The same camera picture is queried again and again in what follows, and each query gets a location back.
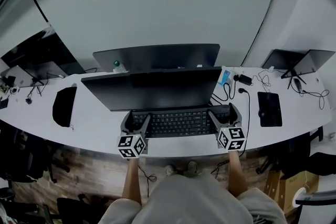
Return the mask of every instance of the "bottle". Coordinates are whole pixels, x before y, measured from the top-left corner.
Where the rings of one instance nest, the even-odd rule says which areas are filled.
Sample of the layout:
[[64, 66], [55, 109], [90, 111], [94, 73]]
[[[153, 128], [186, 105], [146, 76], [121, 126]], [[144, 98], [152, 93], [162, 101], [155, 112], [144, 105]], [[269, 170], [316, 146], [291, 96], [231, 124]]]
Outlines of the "bottle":
[[119, 61], [114, 61], [113, 65], [114, 65], [114, 69], [113, 69], [114, 73], [125, 73], [125, 72], [127, 72], [124, 65], [122, 63], [120, 63]]

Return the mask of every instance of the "curved desk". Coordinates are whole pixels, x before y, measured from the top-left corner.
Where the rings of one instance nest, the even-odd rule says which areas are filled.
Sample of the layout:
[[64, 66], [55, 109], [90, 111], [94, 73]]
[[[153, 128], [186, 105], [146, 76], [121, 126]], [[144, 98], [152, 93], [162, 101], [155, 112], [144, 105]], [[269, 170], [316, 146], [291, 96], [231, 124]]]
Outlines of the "curved desk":
[[[253, 77], [260, 68], [224, 68], [236, 73], [243, 73]], [[120, 124], [127, 112], [109, 111], [81, 82], [83, 77], [99, 76], [103, 73], [78, 74], [64, 79], [51, 79], [42, 92], [42, 97], [34, 91], [32, 104], [25, 102], [31, 88], [22, 88], [15, 95], [9, 97], [8, 107], [0, 110], [0, 120], [39, 137], [61, 144], [84, 148], [92, 151], [118, 154], [116, 148], [117, 136], [120, 135]], [[259, 104], [257, 92], [264, 91], [261, 82], [256, 78], [252, 86], [237, 82], [236, 95], [233, 103], [243, 117], [243, 130], [247, 133], [248, 123], [248, 95], [238, 93], [239, 88], [245, 88], [251, 96], [250, 129], [246, 149], [262, 147], [281, 142], [303, 133], [312, 131], [331, 121], [331, 112], [328, 99], [325, 98], [325, 107], [319, 109], [319, 98], [305, 94], [303, 97], [287, 90], [289, 79], [281, 79], [279, 72], [263, 72], [269, 75], [273, 93], [279, 94], [282, 127], [261, 127], [258, 116]], [[307, 85], [303, 89], [311, 92], [324, 90], [319, 74], [312, 73], [302, 76]], [[77, 84], [77, 93], [73, 104], [71, 124], [72, 128], [61, 127], [54, 122], [52, 107], [59, 90]], [[223, 87], [217, 84], [214, 93], [226, 98]], [[222, 154], [226, 151], [218, 149], [214, 134], [152, 138], [149, 140], [149, 151], [146, 157], [187, 157]]]

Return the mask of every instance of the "white desk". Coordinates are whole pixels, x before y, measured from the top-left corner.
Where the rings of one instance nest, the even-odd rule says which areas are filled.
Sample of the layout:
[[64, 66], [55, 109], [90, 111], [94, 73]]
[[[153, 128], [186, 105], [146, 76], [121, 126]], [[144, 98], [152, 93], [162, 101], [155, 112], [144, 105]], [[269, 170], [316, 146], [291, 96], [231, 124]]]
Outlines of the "white desk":
[[[262, 71], [260, 68], [227, 68], [249, 77]], [[52, 79], [40, 97], [34, 90], [32, 104], [25, 102], [31, 88], [22, 88], [10, 97], [8, 107], [0, 110], [0, 119], [28, 133], [55, 141], [61, 144], [84, 148], [92, 151], [117, 154], [116, 140], [120, 135], [120, 124], [126, 112], [110, 112], [81, 82], [83, 77], [99, 76], [103, 73], [72, 75], [65, 79]], [[300, 97], [293, 89], [287, 90], [289, 79], [281, 79], [279, 72], [267, 73], [270, 77], [271, 91], [279, 94], [282, 127], [261, 127], [258, 116], [258, 91], [264, 91], [261, 82], [253, 80], [253, 86], [237, 83], [236, 96], [231, 102], [238, 108], [243, 117], [243, 130], [246, 134], [248, 123], [248, 96], [238, 93], [245, 88], [251, 96], [250, 130], [247, 149], [261, 147], [284, 141], [309, 132], [331, 121], [331, 113], [327, 98], [325, 107], [319, 109], [319, 99], [310, 95]], [[322, 92], [324, 90], [318, 73], [302, 76], [307, 91]], [[61, 127], [54, 122], [52, 107], [59, 90], [77, 84], [77, 93], [73, 104], [71, 128]], [[214, 93], [226, 98], [223, 87], [216, 86]], [[218, 149], [215, 135], [200, 135], [174, 138], [152, 138], [149, 140], [147, 157], [185, 157], [203, 156], [225, 153]]]

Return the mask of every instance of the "mouse pad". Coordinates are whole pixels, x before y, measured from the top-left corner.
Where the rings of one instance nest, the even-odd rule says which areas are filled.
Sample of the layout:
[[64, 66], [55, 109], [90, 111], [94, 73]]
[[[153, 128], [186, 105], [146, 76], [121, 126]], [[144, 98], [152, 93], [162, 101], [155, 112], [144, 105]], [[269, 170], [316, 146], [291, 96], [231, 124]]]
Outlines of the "mouse pad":
[[279, 95], [271, 92], [258, 92], [260, 126], [282, 126]]

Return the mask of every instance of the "monitor stand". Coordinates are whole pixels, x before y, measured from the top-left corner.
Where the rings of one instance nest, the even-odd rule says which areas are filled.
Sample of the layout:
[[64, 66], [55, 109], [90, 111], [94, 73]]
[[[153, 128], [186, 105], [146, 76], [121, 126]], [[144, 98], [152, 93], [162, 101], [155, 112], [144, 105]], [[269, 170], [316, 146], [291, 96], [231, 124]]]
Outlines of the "monitor stand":
[[292, 70], [290, 73], [291, 73], [291, 77], [290, 77], [290, 81], [289, 81], [287, 90], [289, 89], [289, 87], [290, 87], [290, 85], [291, 85], [291, 83], [292, 83], [292, 79], [293, 79], [293, 77], [297, 77], [297, 78], [298, 78], [299, 80], [301, 80], [305, 85], [307, 85], [307, 84], [305, 83], [305, 81], [304, 81], [303, 79], [301, 79], [301, 77], [300, 77], [299, 75], [297, 75], [296, 72], [295, 72], [294, 70]]

